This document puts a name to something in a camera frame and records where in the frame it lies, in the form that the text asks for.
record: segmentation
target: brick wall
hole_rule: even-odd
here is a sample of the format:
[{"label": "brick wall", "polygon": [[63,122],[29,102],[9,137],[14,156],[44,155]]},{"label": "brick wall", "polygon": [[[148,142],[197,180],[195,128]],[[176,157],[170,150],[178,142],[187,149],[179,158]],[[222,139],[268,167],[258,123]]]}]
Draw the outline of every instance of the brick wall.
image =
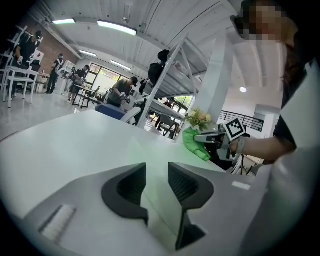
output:
[{"label": "brick wall", "polygon": [[63,54],[64,61],[71,61],[74,64],[77,64],[78,57],[76,57],[71,51],[69,51],[64,45],[62,45],[57,39],[55,39],[43,26],[38,24],[33,18],[29,15],[23,17],[18,24],[20,27],[24,28],[27,26],[27,31],[33,35],[41,30],[43,33],[43,40],[38,47],[38,50],[44,54],[44,57],[41,61],[40,72],[44,70],[45,73],[50,74],[51,66],[58,58],[59,54]]}]

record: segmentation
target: green cloth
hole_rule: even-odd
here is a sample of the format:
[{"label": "green cloth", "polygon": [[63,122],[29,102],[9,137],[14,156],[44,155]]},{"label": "green cloth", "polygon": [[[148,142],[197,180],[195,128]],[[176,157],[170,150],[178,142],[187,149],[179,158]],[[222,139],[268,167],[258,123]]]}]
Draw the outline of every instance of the green cloth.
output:
[{"label": "green cloth", "polygon": [[192,129],[186,129],[183,133],[183,144],[185,147],[204,161],[208,161],[211,156],[205,149],[205,144],[194,140],[194,136],[200,135],[200,132]]}]

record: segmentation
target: white chair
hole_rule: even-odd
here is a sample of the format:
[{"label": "white chair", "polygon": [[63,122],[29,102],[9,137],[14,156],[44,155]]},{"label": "white chair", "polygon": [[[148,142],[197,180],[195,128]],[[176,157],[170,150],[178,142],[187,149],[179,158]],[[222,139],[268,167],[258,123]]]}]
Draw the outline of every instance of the white chair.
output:
[{"label": "white chair", "polygon": [[126,113],[120,121],[125,122],[130,125],[134,125],[136,123],[135,116],[141,112],[140,107],[134,107],[128,113]]}]

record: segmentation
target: round ceiling light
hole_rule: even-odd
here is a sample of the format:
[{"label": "round ceiling light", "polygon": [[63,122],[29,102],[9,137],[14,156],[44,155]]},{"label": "round ceiling light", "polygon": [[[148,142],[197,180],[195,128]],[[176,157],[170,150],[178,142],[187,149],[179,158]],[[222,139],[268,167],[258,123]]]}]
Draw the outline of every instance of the round ceiling light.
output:
[{"label": "round ceiling light", "polygon": [[247,88],[246,88],[246,87],[241,87],[241,88],[240,88],[240,92],[246,93],[246,92],[247,92]]}]

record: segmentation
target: floor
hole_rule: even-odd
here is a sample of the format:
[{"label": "floor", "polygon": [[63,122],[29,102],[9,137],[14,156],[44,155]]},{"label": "floor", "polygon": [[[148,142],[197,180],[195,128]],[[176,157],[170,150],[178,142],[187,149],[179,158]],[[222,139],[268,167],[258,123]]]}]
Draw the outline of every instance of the floor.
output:
[{"label": "floor", "polygon": [[[3,102],[2,97],[0,99],[0,141],[41,123],[87,111],[86,108],[80,109],[79,106],[69,104],[67,96],[58,93],[34,94],[30,104],[30,93],[23,99],[23,94],[19,92],[17,97],[13,98],[11,108],[8,108],[8,102]],[[95,109],[95,106],[90,102],[88,109]]]}]

